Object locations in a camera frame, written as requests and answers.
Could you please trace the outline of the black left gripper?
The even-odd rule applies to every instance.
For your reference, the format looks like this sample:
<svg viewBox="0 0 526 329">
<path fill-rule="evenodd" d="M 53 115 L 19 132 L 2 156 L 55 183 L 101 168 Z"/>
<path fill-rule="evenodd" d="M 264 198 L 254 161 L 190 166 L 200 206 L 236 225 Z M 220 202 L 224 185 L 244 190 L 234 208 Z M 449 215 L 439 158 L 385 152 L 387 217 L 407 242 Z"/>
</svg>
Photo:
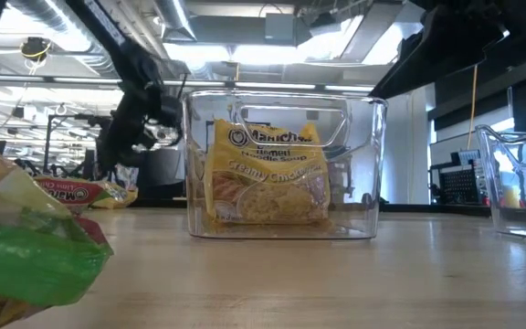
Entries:
<svg viewBox="0 0 526 329">
<path fill-rule="evenodd" d="M 141 144 L 151 149 L 163 138 L 163 133 L 148 130 L 147 123 L 174 130 L 176 136 L 168 145 L 177 144 L 182 137 L 180 97 L 168 94 L 159 62 L 137 43 L 123 43 L 121 53 L 123 97 L 110 120 L 101 126 L 97 139 L 97 160 L 102 171 L 116 165 L 138 166 L 133 146 Z"/>
</svg>

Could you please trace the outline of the green lime chili shrimp pack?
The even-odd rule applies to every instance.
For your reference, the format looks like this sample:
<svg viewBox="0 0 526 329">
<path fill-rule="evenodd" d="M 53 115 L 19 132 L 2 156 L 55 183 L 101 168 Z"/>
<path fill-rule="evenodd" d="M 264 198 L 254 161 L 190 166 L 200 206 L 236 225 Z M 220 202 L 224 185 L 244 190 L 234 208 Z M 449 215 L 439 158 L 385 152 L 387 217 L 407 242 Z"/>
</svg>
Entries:
<svg viewBox="0 0 526 329">
<path fill-rule="evenodd" d="M 112 254 L 97 223 L 0 154 L 0 329 L 78 302 Z"/>
<path fill-rule="evenodd" d="M 139 193 L 139 189 L 136 186 L 124 188 L 108 181 L 99 181 L 98 185 L 101 187 L 101 191 L 90 204 L 92 208 L 125 208 L 137 199 Z"/>
<path fill-rule="evenodd" d="M 95 202 L 110 197 L 104 184 L 88 180 L 38 176 L 35 181 L 74 213 L 80 213 Z"/>
</svg>

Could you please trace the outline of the yellow Maruchan creamy chicken pack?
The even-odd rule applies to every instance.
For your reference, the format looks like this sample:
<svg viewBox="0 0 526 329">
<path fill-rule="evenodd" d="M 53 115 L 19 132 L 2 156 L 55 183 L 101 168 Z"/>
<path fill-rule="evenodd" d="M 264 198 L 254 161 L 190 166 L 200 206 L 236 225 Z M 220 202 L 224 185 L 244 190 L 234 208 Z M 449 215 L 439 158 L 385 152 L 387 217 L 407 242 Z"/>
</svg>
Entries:
<svg viewBox="0 0 526 329">
<path fill-rule="evenodd" d="M 207 214 L 225 224 L 326 222 L 331 191 L 319 141 L 311 122 L 295 133 L 216 120 L 205 162 Z"/>
</svg>

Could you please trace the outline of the white patterned fabric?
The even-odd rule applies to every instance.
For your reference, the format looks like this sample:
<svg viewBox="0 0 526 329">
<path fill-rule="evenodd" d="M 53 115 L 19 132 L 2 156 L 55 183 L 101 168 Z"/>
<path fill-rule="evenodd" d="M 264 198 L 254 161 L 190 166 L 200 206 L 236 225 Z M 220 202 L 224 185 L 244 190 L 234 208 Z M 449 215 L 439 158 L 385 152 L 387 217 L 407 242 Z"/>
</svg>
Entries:
<svg viewBox="0 0 526 329">
<path fill-rule="evenodd" d="M 121 164 L 116 165 L 116 182 L 125 189 L 133 190 L 137 188 L 138 175 L 138 167 L 129 167 Z"/>
</svg>

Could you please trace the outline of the dark gray fabric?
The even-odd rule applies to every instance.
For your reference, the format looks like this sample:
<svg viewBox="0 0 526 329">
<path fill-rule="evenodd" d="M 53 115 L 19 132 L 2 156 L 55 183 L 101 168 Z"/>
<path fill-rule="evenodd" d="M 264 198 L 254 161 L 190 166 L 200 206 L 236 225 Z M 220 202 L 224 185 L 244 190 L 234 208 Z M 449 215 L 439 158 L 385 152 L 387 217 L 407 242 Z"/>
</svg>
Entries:
<svg viewBox="0 0 526 329">
<path fill-rule="evenodd" d="M 184 157 L 181 151 L 150 151 L 139 168 L 139 199 L 173 199 L 183 196 L 184 180 Z"/>
</svg>

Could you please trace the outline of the bright ceiling light panel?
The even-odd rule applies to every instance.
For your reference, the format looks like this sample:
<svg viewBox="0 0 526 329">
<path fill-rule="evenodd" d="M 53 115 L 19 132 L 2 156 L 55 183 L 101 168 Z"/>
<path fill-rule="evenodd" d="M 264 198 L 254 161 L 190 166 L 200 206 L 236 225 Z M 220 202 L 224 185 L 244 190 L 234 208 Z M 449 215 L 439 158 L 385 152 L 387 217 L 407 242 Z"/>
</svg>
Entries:
<svg viewBox="0 0 526 329">
<path fill-rule="evenodd" d="M 233 50 L 218 45 L 163 44 L 174 60 L 202 64 L 206 62 L 238 62 L 247 65 L 289 65 L 302 63 L 306 56 L 294 47 L 241 45 Z"/>
</svg>

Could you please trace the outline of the long linear ceiling light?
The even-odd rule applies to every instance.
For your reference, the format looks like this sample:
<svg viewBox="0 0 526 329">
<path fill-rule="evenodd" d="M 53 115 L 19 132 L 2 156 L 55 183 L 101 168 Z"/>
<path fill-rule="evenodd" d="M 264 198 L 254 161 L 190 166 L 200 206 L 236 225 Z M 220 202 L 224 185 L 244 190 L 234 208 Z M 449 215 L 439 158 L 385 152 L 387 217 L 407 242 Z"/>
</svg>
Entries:
<svg viewBox="0 0 526 329">
<path fill-rule="evenodd" d="M 76 77 L 52 77 L 52 76 L 27 76 L 27 75 L 3 75 L 0 74 L 0 85 L 14 85 L 27 83 L 30 85 L 66 85 L 75 88 L 117 88 L 121 84 L 119 79 L 102 78 L 76 78 Z M 164 80 L 166 87 L 181 87 L 182 80 Z M 332 84 L 307 84 L 286 82 L 253 82 L 253 81 L 222 81 L 222 80 L 187 80 L 185 87 L 189 88 L 239 88 L 254 90 L 317 90 L 328 92 L 352 92 L 368 94 L 373 90 L 373 85 L 332 85 Z"/>
</svg>

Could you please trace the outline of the gray ceiling junction box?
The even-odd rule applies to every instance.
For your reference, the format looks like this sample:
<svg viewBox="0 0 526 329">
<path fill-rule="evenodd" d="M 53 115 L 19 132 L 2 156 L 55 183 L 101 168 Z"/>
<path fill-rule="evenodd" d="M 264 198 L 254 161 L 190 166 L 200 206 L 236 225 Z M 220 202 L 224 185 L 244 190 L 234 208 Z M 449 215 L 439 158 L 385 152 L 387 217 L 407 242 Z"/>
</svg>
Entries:
<svg viewBox="0 0 526 329">
<path fill-rule="evenodd" d="M 292 14 L 267 13 L 265 43 L 273 46 L 296 46 L 296 24 Z"/>
</svg>

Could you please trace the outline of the clear plastic storage bin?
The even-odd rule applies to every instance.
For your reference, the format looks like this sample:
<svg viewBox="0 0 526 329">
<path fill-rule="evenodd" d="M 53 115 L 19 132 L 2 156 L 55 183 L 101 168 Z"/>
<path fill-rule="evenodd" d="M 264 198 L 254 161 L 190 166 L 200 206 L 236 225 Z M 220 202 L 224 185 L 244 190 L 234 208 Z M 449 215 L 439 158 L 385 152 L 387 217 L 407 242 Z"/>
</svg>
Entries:
<svg viewBox="0 0 526 329">
<path fill-rule="evenodd" d="M 184 99 L 188 229 L 207 239 L 371 239 L 377 233 L 387 104 L 364 96 L 266 90 L 196 90 Z M 326 222 L 241 225 L 206 211 L 205 162 L 214 122 L 264 124 L 299 132 L 316 126 L 329 170 Z"/>
<path fill-rule="evenodd" d="M 526 238 L 526 133 L 476 127 L 495 230 Z"/>
</svg>

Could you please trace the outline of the white ceiling air unit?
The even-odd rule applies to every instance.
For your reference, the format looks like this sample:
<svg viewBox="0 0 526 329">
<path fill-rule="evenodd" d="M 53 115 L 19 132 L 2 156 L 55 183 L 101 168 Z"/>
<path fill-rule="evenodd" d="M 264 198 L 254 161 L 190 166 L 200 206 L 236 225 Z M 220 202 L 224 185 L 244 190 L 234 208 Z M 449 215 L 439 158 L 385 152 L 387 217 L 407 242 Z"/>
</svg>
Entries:
<svg viewBox="0 0 526 329">
<path fill-rule="evenodd" d="M 362 64 L 372 66 L 394 63 L 398 57 L 401 42 L 422 29 L 421 23 L 394 22 L 373 45 Z"/>
</svg>

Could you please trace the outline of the black pegboard rack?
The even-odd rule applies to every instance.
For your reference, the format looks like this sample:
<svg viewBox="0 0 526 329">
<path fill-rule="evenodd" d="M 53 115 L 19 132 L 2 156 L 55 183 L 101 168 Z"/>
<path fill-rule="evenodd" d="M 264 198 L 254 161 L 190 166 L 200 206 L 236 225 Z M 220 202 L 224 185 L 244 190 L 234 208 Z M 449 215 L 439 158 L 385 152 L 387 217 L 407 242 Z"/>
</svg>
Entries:
<svg viewBox="0 0 526 329">
<path fill-rule="evenodd" d="M 458 151 L 451 160 L 429 167 L 429 190 L 435 205 L 487 206 L 489 197 L 479 150 Z"/>
</svg>

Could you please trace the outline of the black metal rack frame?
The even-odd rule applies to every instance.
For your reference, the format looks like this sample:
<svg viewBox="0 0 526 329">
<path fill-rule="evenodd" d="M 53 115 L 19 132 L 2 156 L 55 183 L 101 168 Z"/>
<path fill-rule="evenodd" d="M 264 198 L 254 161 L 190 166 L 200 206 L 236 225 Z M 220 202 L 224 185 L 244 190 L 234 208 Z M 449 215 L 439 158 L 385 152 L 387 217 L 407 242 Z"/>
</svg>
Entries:
<svg viewBox="0 0 526 329">
<path fill-rule="evenodd" d="M 47 117 L 47 126 L 46 126 L 46 139 L 44 146 L 44 158 L 42 170 L 45 175 L 56 176 L 56 168 L 54 164 L 49 163 L 49 153 L 50 145 L 52 142 L 51 135 L 57 128 L 66 127 L 68 130 L 72 129 L 72 126 L 64 126 L 64 123 L 67 119 L 74 119 L 76 121 L 85 122 L 89 128 L 105 128 L 109 125 L 110 116 L 104 115 L 95 115 L 95 114 L 86 114 L 86 113 L 77 113 L 77 114 L 49 114 Z M 102 172 L 98 169 L 97 166 L 97 156 L 96 156 L 96 138 L 97 135 L 93 135 L 87 131 L 87 126 L 83 128 L 85 132 L 84 136 L 86 140 L 79 140 L 78 135 L 76 135 L 76 141 L 71 142 L 69 140 L 60 140 L 60 142 L 67 146 L 68 149 L 77 149 L 84 150 L 86 153 L 84 155 L 84 160 L 75 167 L 71 172 L 66 172 L 63 169 L 64 176 L 77 177 L 80 176 L 83 179 L 90 181 L 98 180 L 101 178 Z"/>
</svg>

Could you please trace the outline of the silver spiral ventilation duct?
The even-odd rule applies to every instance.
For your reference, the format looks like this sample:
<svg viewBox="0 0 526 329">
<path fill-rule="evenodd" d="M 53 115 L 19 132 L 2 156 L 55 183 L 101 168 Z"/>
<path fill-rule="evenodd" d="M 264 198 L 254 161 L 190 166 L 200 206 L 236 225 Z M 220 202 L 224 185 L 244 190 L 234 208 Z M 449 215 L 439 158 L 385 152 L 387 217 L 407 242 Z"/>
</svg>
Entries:
<svg viewBox="0 0 526 329">
<path fill-rule="evenodd" d="M 153 0 L 153 5 L 163 24 L 163 42 L 197 41 L 184 0 Z"/>
</svg>

